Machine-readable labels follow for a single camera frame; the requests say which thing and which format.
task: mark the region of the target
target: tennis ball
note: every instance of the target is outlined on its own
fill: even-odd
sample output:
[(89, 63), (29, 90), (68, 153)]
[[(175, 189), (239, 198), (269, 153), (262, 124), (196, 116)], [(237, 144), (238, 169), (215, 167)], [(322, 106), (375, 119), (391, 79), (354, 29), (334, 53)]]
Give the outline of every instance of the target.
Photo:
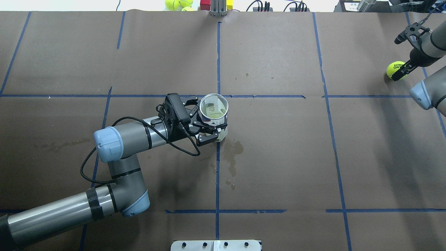
[(195, 11), (192, 7), (184, 7), (181, 11)]
[(176, 10), (180, 5), (178, 0), (165, 0), (166, 8), (168, 10)]
[(181, 7), (190, 7), (192, 6), (192, 3), (194, 2), (193, 0), (179, 0), (180, 1), (180, 5)]
[(392, 75), (400, 69), (401, 66), (403, 66), (405, 63), (403, 61), (395, 61), (391, 64), (389, 64), (389, 66), (387, 67), (387, 77), (392, 78)]

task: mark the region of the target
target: white label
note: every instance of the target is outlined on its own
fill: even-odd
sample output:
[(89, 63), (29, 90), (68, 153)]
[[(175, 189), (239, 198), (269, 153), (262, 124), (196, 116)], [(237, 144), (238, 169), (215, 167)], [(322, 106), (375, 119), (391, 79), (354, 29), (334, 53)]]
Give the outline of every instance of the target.
[(358, 4), (359, 3), (344, 3), (345, 10), (346, 11), (356, 11), (356, 12), (359, 12)]

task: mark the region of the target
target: white can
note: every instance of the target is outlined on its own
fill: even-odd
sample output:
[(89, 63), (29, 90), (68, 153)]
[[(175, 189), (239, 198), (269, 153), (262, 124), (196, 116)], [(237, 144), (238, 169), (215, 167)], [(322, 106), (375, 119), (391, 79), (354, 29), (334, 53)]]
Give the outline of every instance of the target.
[[(211, 125), (218, 126), (227, 123), (227, 111), (229, 104), (227, 100), (220, 94), (211, 93), (204, 96), (200, 103), (200, 112), (203, 122)], [(224, 130), (219, 130), (219, 137), (217, 142), (222, 141), (227, 135), (227, 127)]]

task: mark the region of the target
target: robotic arm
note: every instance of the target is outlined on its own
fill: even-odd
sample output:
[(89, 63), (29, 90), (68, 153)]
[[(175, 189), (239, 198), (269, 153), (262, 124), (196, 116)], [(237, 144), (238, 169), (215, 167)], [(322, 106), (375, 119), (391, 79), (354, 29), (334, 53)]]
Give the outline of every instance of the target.
[[(394, 81), (401, 79), (417, 67), (432, 65), (446, 55), (446, 21), (432, 31), (422, 26), (429, 15), (420, 22), (407, 26), (405, 31), (395, 39), (396, 44), (408, 40), (413, 49), (410, 52), (410, 60), (392, 75)], [(410, 95), (423, 109), (435, 107), (443, 116), (446, 116), (446, 101), (444, 101), (446, 98), (446, 66), (415, 85), (410, 90)]]
[[(213, 95), (226, 101), (218, 94)], [(108, 163), (112, 180), (88, 179), (82, 171), (87, 158), (82, 164), (82, 176), (101, 185), (34, 209), (0, 217), (0, 251), (24, 248), (113, 213), (121, 212), (130, 217), (144, 212), (150, 201), (136, 154), (169, 143), (185, 153), (198, 156), (197, 146), (216, 141), (220, 132), (226, 129), (227, 123), (209, 125), (203, 122), (198, 113), (200, 102), (196, 96), (181, 99), (178, 94), (171, 93), (163, 104), (157, 106), (158, 116), (144, 120), (123, 117), (113, 126), (96, 131), (96, 147), (88, 157), (97, 149), (101, 160)], [(124, 119), (136, 121), (116, 125)], [(196, 154), (172, 143), (183, 138), (192, 141)]]

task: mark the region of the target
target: yellow tennis ball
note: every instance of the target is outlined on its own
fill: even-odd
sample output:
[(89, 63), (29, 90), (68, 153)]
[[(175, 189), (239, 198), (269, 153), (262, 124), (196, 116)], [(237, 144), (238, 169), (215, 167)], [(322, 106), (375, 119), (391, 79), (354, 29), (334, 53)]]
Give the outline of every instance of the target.
[(193, 0), (179, 0), (180, 1), (180, 5), (181, 7), (190, 7), (192, 6), (192, 3), (194, 2)]
[(180, 5), (178, 0), (165, 0), (164, 3), (166, 4), (166, 8), (168, 10), (176, 10)]
[(192, 7), (184, 7), (181, 11), (195, 11)]
[(405, 63), (403, 61), (395, 61), (391, 64), (389, 64), (389, 66), (387, 67), (387, 77), (392, 78), (392, 75), (400, 69), (401, 66), (403, 66)]

